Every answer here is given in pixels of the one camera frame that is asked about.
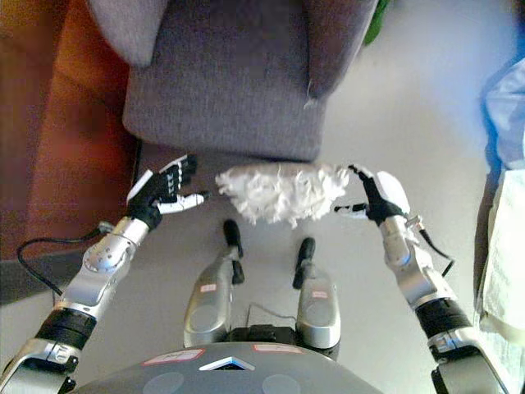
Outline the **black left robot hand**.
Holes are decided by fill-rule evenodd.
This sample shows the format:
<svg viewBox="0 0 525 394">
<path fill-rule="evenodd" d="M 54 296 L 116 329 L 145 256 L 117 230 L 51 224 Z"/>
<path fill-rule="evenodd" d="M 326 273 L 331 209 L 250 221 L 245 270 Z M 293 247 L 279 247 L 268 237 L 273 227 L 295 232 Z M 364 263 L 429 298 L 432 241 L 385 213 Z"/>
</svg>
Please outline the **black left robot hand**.
<svg viewBox="0 0 525 394">
<path fill-rule="evenodd" d="M 126 216 L 144 222 L 155 229 L 165 214 L 180 213 L 203 204 L 209 191 L 181 194 L 191 182 L 198 167 L 197 156 L 186 154 L 172 160 L 158 172 L 146 170 L 126 197 Z"/>
</svg>

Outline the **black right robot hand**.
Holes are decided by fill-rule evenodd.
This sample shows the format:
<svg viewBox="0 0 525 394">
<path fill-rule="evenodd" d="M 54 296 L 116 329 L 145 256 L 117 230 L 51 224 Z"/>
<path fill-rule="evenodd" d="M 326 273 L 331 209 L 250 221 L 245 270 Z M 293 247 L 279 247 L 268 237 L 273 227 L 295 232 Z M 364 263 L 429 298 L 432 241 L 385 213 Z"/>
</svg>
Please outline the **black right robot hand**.
<svg viewBox="0 0 525 394">
<path fill-rule="evenodd" d="M 334 213 L 349 218 L 366 218 L 378 227 L 388 218 L 409 218 L 408 197 L 395 176 L 385 171 L 373 173 L 356 164 L 350 164 L 348 169 L 362 182 L 367 201 L 335 206 Z"/>
</svg>

